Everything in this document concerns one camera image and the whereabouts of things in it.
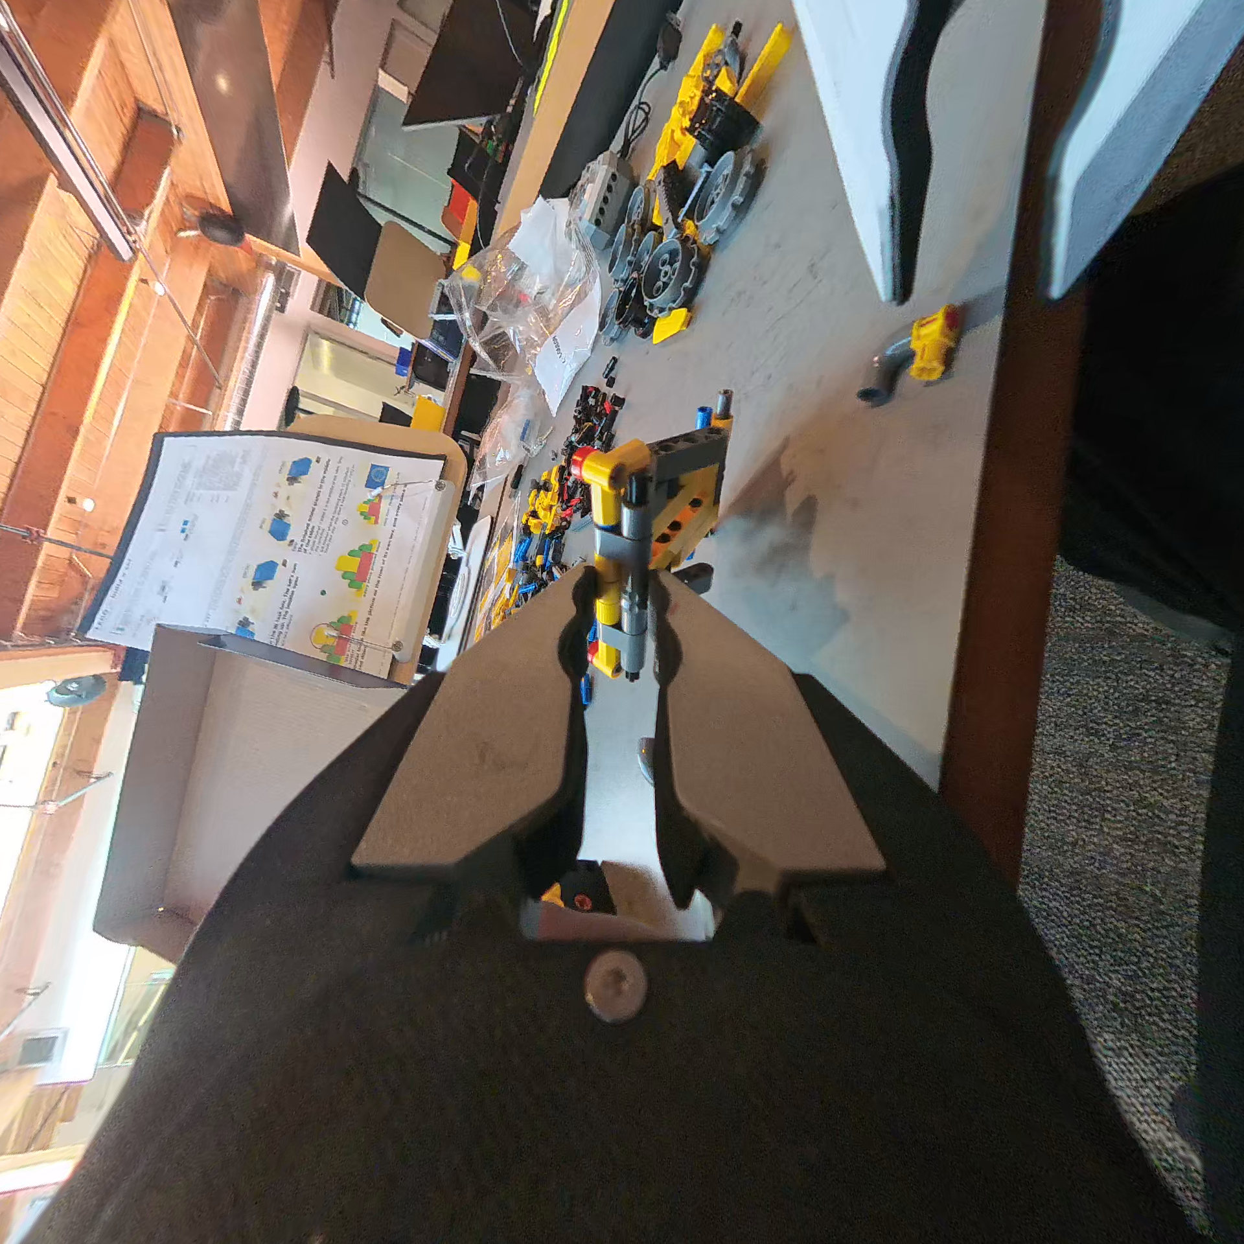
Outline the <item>hanging light rail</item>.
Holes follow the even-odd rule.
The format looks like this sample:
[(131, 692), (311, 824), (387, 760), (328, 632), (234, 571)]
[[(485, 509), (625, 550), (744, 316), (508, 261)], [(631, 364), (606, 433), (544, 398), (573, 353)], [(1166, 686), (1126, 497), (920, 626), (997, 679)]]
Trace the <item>hanging light rail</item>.
[(79, 202), (101, 241), (119, 261), (134, 263), (138, 252), (135, 227), (8, 4), (2, 4), (2, 87), (57, 173), (58, 183)]

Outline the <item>pile of small building pieces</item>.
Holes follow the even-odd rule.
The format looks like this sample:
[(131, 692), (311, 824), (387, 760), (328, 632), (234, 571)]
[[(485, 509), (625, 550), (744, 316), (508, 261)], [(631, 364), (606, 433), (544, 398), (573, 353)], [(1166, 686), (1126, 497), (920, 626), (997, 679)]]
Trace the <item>pile of small building pieces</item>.
[(542, 475), (520, 479), (511, 522), (498, 540), (487, 592), (477, 606), (474, 639), (483, 639), (513, 612), (556, 584), (567, 571), (566, 540), (578, 519), (590, 516), (590, 488), (572, 469), (590, 454), (607, 454), (625, 399), (616, 393), (618, 358), (606, 364), (599, 384), (585, 384), (559, 457)]

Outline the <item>white paper slip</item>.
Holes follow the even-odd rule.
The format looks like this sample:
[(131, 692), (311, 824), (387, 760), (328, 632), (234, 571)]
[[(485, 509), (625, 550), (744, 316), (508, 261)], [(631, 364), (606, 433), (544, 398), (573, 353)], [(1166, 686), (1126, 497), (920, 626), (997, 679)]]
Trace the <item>white paper slip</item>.
[(594, 285), (585, 298), (566, 312), (535, 355), (533, 378), (553, 415), (557, 415), (572, 381), (576, 380), (596, 347), (600, 312), (602, 290)]

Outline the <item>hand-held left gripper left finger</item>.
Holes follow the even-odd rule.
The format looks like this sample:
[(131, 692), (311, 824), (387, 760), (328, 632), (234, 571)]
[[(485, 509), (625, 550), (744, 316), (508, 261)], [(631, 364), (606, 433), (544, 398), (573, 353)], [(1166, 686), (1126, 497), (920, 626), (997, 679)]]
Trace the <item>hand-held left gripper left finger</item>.
[(570, 870), (596, 599), (579, 566), (452, 664), (354, 851), (359, 873), (541, 898)]

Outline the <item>black panel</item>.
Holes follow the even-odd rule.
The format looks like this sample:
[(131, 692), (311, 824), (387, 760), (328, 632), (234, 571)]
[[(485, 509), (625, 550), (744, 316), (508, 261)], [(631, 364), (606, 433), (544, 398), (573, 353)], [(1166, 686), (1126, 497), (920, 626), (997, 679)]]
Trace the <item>black panel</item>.
[(333, 164), (325, 168), (305, 244), (335, 281), (366, 298), (382, 226)]

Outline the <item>grey desk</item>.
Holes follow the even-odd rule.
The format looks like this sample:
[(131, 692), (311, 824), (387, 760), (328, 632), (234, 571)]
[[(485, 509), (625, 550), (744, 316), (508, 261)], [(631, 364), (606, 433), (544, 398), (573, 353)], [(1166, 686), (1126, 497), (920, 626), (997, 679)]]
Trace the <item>grey desk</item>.
[[(754, 205), (690, 328), (618, 346), (621, 436), (735, 433), (704, 552), (724, 615), (813, 676), (1019, 882), (1083, 300), (1040, 290), (1046, 173), (1102, 4), (954, 4), (927, 82), (913, 298), (878, 300), (801, 38), (767, 90)], [(875, 353), (964, 310), (944, 378), (856, 393)]]

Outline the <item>yellow panel vehicle assembly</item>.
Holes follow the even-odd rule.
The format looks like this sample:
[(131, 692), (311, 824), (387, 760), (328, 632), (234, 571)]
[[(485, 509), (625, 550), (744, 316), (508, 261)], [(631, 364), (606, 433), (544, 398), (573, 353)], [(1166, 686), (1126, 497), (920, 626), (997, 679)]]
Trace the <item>yellow panel vehicle assembly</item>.
[(677, 572), (719, 516), (735, 395), (721, 390), (692, 432), (610, 451), (578, 449), (596, 532), (596, 624), (587, 658), (600, 675), (636, 682), (646, 666), (649, 578)]

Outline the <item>wheeled yellow black chassis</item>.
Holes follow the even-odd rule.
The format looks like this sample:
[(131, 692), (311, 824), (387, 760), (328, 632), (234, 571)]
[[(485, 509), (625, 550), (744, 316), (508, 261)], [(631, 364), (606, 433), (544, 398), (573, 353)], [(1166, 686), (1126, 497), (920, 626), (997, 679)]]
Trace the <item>wheeled yellow black chassis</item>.
[(612, 242), (612, 292), (600, 316), (607, 344), (628, 334), (650, 340), (658, 318), (695, 310), (714, 251), (751, 210), (766, 171), (757, 110), (794, 36), (779, 24), (750, 58), (741, 33), (739, 23), (710, 27), (658, 135), (652, 167), (636, 183)]

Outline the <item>grey motor block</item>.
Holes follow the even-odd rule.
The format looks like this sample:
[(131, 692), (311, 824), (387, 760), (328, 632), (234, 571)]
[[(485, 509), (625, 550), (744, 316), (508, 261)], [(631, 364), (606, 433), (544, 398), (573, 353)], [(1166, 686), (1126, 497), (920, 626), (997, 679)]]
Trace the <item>grey motor block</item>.
[(594, 250), (602, 251), (615, 241), (634, 189), (631, 165), (613, 150), (585, 165), (570, 195), (570, 214)]

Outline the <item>cardboard kit box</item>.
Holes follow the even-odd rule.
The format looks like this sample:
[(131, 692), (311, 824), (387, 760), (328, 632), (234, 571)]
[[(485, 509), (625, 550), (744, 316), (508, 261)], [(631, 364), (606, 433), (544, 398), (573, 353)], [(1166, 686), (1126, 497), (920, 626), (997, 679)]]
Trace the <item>cardboard kit box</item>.
[(409, 692), (234, 633), (157, 626), (94, 932), (178, 963), (271, 823)]

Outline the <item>small clear plastic bag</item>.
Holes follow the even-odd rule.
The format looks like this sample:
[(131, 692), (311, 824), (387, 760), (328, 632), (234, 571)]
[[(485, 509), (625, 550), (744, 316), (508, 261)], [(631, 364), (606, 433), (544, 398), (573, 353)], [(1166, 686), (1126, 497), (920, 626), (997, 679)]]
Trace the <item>small clear plastic bag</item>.
[(489, 491), (511, 481), (545, 446), (554, 420), (538, 384), (510, 386), (480, 436), (470, 491)]

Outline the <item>brown chair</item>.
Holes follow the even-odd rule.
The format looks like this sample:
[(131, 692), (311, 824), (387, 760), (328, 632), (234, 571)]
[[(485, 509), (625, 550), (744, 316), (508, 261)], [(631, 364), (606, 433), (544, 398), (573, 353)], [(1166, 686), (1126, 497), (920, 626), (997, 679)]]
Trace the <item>brown chair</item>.
[(403, 335), (428, 338), (449, 254), (439, 252), (400, 223), (381, 226), (363, 301)]

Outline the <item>coloured storage bins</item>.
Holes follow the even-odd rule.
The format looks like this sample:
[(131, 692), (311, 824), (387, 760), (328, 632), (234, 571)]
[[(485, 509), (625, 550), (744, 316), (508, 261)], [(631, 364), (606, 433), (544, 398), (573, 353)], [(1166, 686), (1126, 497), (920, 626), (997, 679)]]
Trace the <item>coloured storage bins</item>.
[(442, 221), (455, 232), (456, 250), (452, 270), (458, 272), (477, 250), (479, 204), (458, 181), (450, 181), (450, 195)]

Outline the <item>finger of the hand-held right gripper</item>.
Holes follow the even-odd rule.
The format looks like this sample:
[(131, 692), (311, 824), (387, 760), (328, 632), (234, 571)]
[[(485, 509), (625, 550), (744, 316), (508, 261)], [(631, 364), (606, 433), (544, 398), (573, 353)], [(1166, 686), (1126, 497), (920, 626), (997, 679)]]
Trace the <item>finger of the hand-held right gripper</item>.
[(1059, 301), (1136, 208), (1235, 53), (1241, 2), (1105, 2), (1053, 143), (1040, 290)]
[(948, 2), (793, 5), (881, 303), (913, 297), (932, 173), (927, 91)]

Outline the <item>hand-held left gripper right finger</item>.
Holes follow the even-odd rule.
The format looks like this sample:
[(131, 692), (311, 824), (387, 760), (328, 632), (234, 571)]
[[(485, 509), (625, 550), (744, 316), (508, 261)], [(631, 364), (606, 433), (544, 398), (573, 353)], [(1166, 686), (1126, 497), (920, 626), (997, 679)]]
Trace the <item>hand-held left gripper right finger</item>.
[(875, 882), (886, 863), (794, 675), (671, 574), (649, 581), (658, 860), (677, 909)]

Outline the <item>grey elbow with yellow connector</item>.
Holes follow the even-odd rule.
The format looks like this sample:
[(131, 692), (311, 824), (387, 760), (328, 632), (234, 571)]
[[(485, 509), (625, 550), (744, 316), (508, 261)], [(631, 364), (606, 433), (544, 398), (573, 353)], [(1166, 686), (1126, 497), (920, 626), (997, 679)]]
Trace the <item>grey elbow with yellow connector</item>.
[(939, 383), (958, 350), (963, 318), (961, 304), (945, 304), (881, 347), (865, 368), (858, 402), (871, 409), (889, 404), (904, 377), (920, 384)]

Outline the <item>long wooden-edged desk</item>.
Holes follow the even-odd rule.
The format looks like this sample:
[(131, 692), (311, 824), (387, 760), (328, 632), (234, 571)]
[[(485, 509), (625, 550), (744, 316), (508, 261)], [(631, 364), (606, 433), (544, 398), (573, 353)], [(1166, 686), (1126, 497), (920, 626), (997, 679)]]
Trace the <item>long wooden-edged desk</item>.
[(557, 10), (499, 192), (496, 232), (519, 226), (522, 213), (539, 196), (615, 5), (569, 2)]

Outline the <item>dark ceiling panel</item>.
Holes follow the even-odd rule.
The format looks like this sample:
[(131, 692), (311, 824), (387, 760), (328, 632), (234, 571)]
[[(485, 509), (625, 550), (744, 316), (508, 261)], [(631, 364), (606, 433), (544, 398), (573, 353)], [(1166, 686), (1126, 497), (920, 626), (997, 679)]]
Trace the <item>dark ceiling panel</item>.
[(285, 140), (256, 2), (172, 2), (181, 53), (234, 217), (246, 233), (301, 250)]

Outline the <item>printed building-blocks poster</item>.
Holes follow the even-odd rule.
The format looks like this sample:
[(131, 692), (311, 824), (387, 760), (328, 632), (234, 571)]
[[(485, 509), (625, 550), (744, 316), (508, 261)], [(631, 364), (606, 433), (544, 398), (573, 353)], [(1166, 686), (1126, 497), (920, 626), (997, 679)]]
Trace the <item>printed building-blocks poster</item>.
[(344, 417), (162, 433), (80, 633), (151, 651), (157, 627), (199, 629), (409, 678), (464, 479), (448, 436)]

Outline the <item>metal ventilation duct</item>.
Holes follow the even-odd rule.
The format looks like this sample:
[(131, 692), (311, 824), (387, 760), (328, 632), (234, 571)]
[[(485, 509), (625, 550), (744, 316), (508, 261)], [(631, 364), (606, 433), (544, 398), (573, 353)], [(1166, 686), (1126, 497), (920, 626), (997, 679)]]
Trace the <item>metal ventilation duct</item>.
[(267, 261), (261, 269), (255, 298), (245, 315), (239, 347), (234, 352), (228, 381), (214, 418), (215, 432), (239, 432), (248, 402), (255, 389), (259, 361), (267, 346), (273, 319), (283, 315), (296, 272), (282, 261)]

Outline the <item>white flat device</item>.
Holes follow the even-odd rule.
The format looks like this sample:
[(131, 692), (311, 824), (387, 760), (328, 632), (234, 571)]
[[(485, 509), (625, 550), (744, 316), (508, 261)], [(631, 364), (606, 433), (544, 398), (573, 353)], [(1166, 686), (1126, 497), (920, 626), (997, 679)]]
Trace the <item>white flat device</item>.
[(474, 524), (470, 538), (464, 546), (459, 559), (459, 572), (450, 596), (446, 615), (446, 627), (442, 636), (443, 648), (459, 646), (464, 640), (468, 623), (473, 615), (477, 589), (483, 574), (489, 541), (493, 531), (493, 518), (482, 518)]

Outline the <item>black monitor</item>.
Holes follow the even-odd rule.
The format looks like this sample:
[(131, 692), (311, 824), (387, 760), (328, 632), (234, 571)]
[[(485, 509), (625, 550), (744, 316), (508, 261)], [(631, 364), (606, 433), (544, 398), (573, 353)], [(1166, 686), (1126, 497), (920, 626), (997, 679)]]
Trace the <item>black monitor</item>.
[(535, 57), (538, 4), (455, 2), (412, 88), (402, 128), (425, 131), (498, 116)]

